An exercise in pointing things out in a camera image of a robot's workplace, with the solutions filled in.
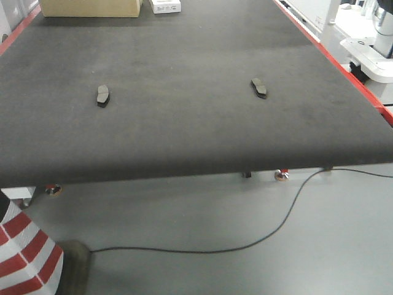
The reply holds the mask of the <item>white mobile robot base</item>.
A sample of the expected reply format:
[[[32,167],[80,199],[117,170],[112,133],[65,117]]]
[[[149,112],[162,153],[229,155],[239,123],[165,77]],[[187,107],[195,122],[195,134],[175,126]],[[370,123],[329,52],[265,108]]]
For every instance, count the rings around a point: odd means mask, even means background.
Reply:
[[[320,41],[392,108],[392,1],[330,1]]]

